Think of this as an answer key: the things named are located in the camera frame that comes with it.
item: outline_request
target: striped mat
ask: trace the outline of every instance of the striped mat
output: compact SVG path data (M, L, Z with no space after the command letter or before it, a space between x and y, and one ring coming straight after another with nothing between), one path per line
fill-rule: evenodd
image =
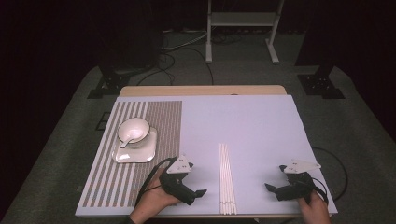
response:
M119 102L112 109L87 183L80 199L82 207L132 207L146 177L160 161L178 156L181 101ZM146 163L116 163L111 153L117 129L127 119L146 119L158 131L156 155Z

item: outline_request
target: white bowl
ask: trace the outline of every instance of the white bowl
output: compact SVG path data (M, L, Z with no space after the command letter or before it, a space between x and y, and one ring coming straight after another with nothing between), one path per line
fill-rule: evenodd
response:
M145 119L133 118L125 120L119 127L118 136L121 142L134 137L129 143L136 143L149 134L149 123Z

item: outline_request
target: white plate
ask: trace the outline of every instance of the white plate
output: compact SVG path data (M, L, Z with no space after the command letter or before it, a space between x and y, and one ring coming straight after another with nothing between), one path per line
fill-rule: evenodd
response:
M111 157L115 162L148 162L155 156L157 147L157 130L150 128L148 135L137 143L120 148L121 141L116 141Z

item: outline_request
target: gray floor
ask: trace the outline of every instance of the gray floor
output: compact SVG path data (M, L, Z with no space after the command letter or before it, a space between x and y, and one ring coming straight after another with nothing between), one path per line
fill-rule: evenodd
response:
M182 43L191 35L169 34L167 45ZM215 85L282 85L293 99L304 123L312 147L321 147L336 155L314 149L332 195L346 193L335 202L339 214L332 223L396 223L396 146L374 114L356 92L350 78L334 68L330 78L345 95L343 100L324 100L307 96L297 75L312 74L317 67L294 66L303 35L277 35L276 52L281 61L271 63L263 44L263 35L235 36L240 41L213 47L210 69ZM195 44L205 55L205 45ZM211 76L201 55L190 49L169 53L175 65L168 69L174 85L211 85ZM161 56L161 66L172 62ZM134 76L135 85L147 74ZM103 132L95 127L104 112L110 111L115 95L87 99L101 77L94 67L83 79L69 106L56 126L2 223L120 223L122 218L75 217L78 200ZM169 85L169 76L159 73L141 85ZM282 223L281 219L261 219L260 223ZM229 223L242 223L242 220ZM302 223L295 219L289 223Z

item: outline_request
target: human hand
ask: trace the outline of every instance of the human hand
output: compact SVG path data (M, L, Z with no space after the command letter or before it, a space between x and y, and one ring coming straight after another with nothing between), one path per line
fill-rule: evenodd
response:
M134 211L129 215L129 218L136 224L144 223L151 217L160 213L165 207L179 203L180 200L174 196L167 194L161 188L160 175L163 173L163 168L158 169L157 173L152 177L148 183L148 191L146 191Z
M304 198L298 199L301 213L306 224L331 224L327 204L319 197L316 191L311 192L311 202L306 203Z

